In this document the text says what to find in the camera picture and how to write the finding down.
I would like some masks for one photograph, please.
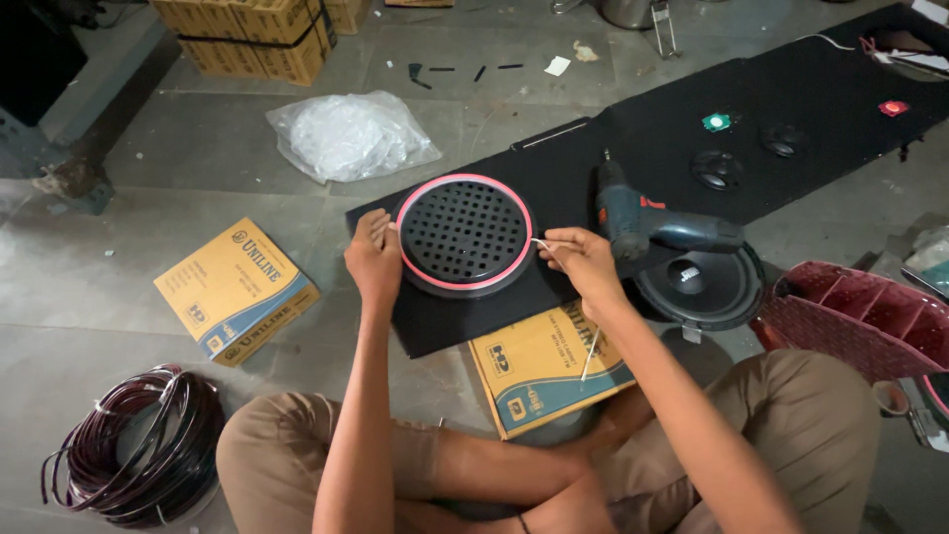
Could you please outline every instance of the gray stone floor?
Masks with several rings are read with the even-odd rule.
[[[118,194],[102,216],[53,215],[56,199],[0,180],[3,531],[114,531],[92,515],[43,506],[39,466],[93,399],[157,363],[182,362],[219,380],[228,411],[273,391],[342,397],[359,307],[341,256],[347,209],[622,98],[887,3],[674,1],[685,53],[662,61],[653,34],[615,29],[589,6],[555,17],[548,0],[458,0],[451,10],[391,10],[374,0],[372,10],[381,17],[370,11],[358,35],[340,38],[312,87],[205,78],[189,62],[174,61],[105,160]],[[554,55],[573,59],[575,41],[599,60],[574,60],[559,78],[542,72]],[[433,87],[426,90],[409,83],[409,62],[458,71],[424,72]],[[504,63],[525,68],[489,70],[472,82],[481,65]],[[444,157],[389,177],[321,186],[279,155],[265,111],[310,96],[372,89],[401,97]],[[883,249],[904,254],[905,236],[921,220],[949,217],[947,144],[949,124],[941,124],[926,143],[912,146],[907,162],[885,155],[751,224],[749,242],[779,268],[812,258],[851,264]],[[324,297],[231,370],[204,361],[152,280],[244,216],[288,251]],[[115,255],[105,256],[106,250]],[[700,346],[682,342],[665,325],[656,329],[704,382],[760,349],[747,328],[708,335]],[[393,337],[389,352],[395,415],[427,422],[445,417],[451,428],[495,435],[464,349],[410,361]],[[554,429],[570,432],[589,418],[572,417]],[[549,435],[527,439],[542,443]],[[904,421],[886,421],[863,532],[943,531],[947,477],[949,457],[919,448]],[[199,515],[162,531],[184,533],[191,526],[202,534],[235,531],[220,494]]]

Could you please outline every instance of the khaki pants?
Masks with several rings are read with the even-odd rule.
[[[808,532],[858,531],[880,421],[857,372],[823,354],[775,351],[738,363],[707,393],[774,469]],[[322,395],[283,393],[258,397],[231,418],[217,468],[242,534],[310,532],[338,413],[339,405]],[[398,498],[433,497],[437,437],[438,428],[394,422]],[[621,532],[717,531],[659,421],[596,468]],[[411,530],[397,524],[404,531]]]

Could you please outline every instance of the spool of wire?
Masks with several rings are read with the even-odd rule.
[[[126,461],[119,438],[156,413]],[[43,462],[40,490],[71,511],[92,509],[124,528],[180,517],[214,485],[214,451],[224,428],[217,389],[193,372],[164,364],[112,388]],[[59,488],[65,457],[65,489]]]

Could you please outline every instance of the clear plastic bag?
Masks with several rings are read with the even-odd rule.
[[[311,98],[266,115],[280,153],[319,183],[384,176],[441,158],[405,103],[385,91]]]
[[[949,226],[930,228],[920,232],[913,241],[913,253],[907,261],[932,284],[949,289]]]

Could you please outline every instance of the red light-up button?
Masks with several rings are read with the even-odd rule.
[[[890,100],[880,104],[879,108],[884,114],[889,115],[890,117],[896,117],[905,110],[909,109],[909,106],[903,102]]]

